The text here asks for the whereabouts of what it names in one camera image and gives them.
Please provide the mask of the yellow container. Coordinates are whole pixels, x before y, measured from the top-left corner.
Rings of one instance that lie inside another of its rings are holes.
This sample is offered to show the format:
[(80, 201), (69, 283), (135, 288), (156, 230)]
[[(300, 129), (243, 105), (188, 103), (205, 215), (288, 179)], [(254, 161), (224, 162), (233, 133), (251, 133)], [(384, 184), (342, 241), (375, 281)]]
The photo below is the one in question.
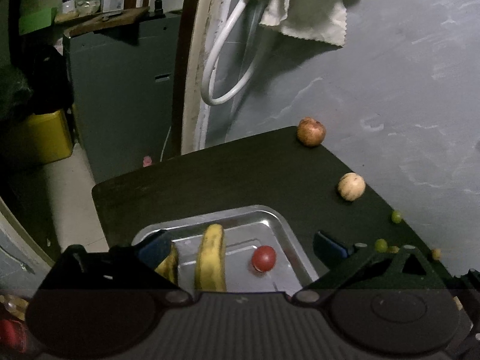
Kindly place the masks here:
[(30, 115), (26, 131), (30, 147), (42, 164), (51, 164), (72, 155), (73, 143), (63, 110)]

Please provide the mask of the red apple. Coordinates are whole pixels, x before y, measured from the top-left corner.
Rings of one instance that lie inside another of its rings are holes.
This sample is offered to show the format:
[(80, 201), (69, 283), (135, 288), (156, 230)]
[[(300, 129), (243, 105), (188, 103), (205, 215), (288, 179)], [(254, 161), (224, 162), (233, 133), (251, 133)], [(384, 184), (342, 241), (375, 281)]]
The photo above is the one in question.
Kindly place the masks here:
[(297, 137), (306, 146), (319, 146), (326, 138), (326, 127), (312, 117), (300, 120)]

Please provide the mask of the large yellow banana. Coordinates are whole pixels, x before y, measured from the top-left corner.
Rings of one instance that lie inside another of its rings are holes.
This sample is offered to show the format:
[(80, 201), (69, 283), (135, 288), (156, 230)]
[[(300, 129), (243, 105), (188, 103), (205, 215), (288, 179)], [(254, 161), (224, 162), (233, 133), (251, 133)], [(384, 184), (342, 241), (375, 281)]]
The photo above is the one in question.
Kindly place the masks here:
[(197, 253), (194, 273), (194, 286), (198, 291), (226, 291), (225, 280), (226, 242), (224, 228), (211, 224), (203, 233)]

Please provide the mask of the metal baking tray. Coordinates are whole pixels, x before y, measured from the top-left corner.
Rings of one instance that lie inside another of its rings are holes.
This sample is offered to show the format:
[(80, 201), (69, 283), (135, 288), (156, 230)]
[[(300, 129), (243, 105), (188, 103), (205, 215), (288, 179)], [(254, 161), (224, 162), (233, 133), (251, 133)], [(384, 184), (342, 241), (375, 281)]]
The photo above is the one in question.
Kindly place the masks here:
[[(292, 296), (319, 279), (307, 254), (287, 220), (266, 205), (201, 214), (185, 219), (155, 223), (143, 228), (132, 241), (137, 246), (156, 232), (166, 232), (178, 254), (178, 286), (195, 294), (194, 271), (203, 233), (211, 224), (224, 228), (225, 278), (231, 293), (284, 292)], [(268, 245), (275, 249), (277, 262), (268, 272), (251, 264), (255, 250)]]

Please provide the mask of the white hanging cloth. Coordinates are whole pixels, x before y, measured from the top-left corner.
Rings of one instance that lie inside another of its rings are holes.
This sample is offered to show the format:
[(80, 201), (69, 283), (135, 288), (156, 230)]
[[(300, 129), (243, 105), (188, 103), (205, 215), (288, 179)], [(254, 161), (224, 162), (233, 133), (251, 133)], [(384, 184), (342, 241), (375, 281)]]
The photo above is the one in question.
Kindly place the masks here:
[(259, 24), (283, 35), (342, 47), (347, 34), (343, 0), (257, 0), (265, 4)]

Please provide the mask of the small beige fruit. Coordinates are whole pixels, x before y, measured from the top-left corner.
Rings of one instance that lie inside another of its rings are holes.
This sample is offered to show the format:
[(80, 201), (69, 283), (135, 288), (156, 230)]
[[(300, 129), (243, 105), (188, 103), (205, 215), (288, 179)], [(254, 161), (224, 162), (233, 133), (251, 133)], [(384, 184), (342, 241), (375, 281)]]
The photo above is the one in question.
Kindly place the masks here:
[(398, 246), (390, 246), (388, 249), (387, 249), (387, 252), (389, 254), (396, 254), (397, 252), (400, 251), (400, 248)]

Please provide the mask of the red cherry tomato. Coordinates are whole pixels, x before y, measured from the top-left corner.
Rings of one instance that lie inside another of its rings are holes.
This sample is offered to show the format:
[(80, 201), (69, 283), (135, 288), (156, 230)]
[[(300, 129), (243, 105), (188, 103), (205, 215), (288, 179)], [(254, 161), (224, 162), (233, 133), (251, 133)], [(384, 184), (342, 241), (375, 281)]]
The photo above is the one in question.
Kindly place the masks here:
[(271, 271), (277, 262), (274, 248), (268, 245), (258, 247), (251, 257), (251, 264), (258, 272)]

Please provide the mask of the round beige melon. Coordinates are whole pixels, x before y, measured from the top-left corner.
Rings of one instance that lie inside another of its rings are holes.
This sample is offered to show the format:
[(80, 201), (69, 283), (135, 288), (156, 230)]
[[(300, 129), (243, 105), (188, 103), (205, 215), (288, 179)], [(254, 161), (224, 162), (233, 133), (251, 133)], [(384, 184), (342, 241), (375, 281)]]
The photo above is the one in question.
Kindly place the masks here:
[(361, 197), (365, 188), (364, 178), (354, 172), (348, 172), (343, 175), (337, 184), (337, 191), (340, 193), (340, 196), (348, 202), (353, 202)]

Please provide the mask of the green box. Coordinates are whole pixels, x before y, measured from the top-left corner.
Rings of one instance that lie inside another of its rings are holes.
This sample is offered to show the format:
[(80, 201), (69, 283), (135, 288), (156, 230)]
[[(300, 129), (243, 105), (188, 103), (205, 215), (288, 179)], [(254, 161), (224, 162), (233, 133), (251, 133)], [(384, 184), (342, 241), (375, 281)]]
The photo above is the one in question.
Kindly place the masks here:
[(57, 9), (48, 7), (19, 18), (19, 34), (24, 35), (50, 27), (54, 22)]

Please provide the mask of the green grape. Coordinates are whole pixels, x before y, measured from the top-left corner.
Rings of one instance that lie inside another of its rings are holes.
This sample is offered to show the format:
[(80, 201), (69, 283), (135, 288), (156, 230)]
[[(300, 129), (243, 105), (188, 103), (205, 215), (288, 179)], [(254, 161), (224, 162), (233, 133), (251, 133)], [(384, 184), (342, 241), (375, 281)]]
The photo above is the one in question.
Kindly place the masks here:
[(386, 253), (388, 251), (387, 241), (383, 238), (377, 239), (374, 243), (374, 250), (378, 253)]
[(404, 220), (403, 215), (400, 211), (394, 210), (391, 213), (391, 221), (394, 224), (400, 224)]

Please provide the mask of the small dark banana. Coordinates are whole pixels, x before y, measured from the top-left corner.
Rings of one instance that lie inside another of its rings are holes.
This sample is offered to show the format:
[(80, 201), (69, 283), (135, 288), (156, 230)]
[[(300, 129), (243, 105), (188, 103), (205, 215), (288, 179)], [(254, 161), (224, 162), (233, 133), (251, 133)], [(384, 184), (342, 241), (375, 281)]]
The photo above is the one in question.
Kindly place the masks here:
[(167, 257), (156, 267), (154, 271), (173, 284), (178, 284), (178, 263), (178, 250), (175, 244), (171, 242)]

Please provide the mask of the small tan fruit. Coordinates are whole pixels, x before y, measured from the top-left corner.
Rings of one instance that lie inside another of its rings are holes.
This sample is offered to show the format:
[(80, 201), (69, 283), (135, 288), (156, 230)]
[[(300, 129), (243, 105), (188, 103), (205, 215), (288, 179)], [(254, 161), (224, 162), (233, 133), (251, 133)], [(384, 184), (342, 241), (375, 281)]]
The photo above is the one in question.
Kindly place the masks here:
[(432, 258), (435, 261), (439, 261), (442, 258), (442, 251), (439, 248), (431, 250)]

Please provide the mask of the wooden board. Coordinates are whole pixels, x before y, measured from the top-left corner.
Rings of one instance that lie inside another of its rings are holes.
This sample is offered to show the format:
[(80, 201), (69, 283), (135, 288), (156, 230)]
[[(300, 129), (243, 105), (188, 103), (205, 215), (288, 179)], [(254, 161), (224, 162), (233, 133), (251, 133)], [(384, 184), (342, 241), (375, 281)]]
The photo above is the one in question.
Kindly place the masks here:
[(64, 31), (66, 38), (75, 38), (86, 33), (93, 33), (115, 27), (134, 24), (149, 13), (149, 7), (136, 7), (126, 10), (111, 11), (99, 14), (83, 23)]

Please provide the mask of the grey cabinet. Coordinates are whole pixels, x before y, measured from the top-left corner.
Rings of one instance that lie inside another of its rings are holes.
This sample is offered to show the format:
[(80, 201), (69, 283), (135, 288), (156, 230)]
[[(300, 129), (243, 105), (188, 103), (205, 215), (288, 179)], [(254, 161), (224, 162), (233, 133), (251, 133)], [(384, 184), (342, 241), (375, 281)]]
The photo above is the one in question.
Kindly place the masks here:
[(171, 155), (180, 21), (150, 16), (64, 38), (77, 134), (96, 183)]

